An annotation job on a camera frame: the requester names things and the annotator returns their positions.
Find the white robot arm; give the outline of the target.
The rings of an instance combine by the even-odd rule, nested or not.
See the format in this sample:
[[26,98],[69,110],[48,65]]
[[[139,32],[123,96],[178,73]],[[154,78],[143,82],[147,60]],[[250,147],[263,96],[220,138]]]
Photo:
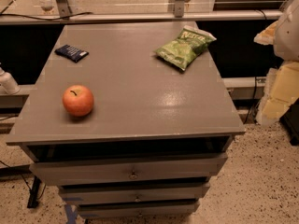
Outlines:
[[271,125],[278,121],[299,99],[299,0],[292,0],[280,18],[254,37],[254,42],[272,45],[283,60],[279,69],[266,76],[263,98],[256,121]]

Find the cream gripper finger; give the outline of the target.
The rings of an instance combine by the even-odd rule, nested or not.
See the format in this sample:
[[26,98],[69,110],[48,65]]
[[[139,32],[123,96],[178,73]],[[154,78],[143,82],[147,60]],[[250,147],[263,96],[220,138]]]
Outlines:
[[299,62],[284,62],[279,69],[271,68],[255,117],[257,123],[271,125],[279,121],[298,98]]
[[275,30],[277,26],[277,21],[272,22],[269,26],[267,26],[264,30],[262,30],[260,33],[258,33],[253,41],[255,43],[261,44],[261,45],[272,45],[274,43],[274,36],[275,36]]

